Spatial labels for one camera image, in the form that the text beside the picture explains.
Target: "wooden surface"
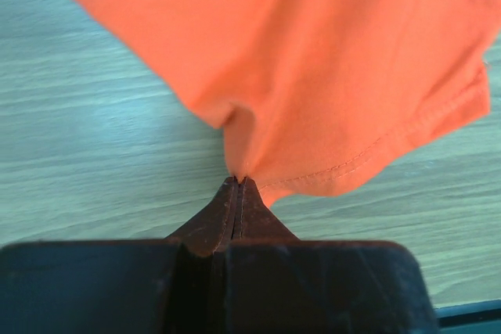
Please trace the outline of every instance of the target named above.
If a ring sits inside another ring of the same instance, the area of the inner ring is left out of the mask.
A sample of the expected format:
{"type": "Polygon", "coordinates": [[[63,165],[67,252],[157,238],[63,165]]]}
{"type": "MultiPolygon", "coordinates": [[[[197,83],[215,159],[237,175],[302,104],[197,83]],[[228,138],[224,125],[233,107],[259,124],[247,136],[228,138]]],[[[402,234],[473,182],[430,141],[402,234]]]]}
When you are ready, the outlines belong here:
{"type": "MultiPolygon", "coordinates": [[[[501,298],[501,41],[492,114],[346,196],[274,212],[309,239],[390,239],[438,306],[501,298]]],[[[162,237],[226,177],[222,136],[71,0],[0,0],[0,244],[162,237]]]]}

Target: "wooden table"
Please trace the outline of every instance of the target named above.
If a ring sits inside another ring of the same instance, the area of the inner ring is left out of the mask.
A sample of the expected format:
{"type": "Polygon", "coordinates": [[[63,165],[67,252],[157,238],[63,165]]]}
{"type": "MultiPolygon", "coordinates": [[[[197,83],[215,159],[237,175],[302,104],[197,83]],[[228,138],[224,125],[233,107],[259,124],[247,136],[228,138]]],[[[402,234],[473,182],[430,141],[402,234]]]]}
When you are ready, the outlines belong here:
{"type": "MultiPolygon", "coordinates": [[[[501,298],[501,41],[486,59],[490,116],[274,212],[304,239],[406,245],[437,306],[501,298]]],[[[221,132],[71,0],[0,0],[0,244],[163,237],[226,175],[221,132]]]]}

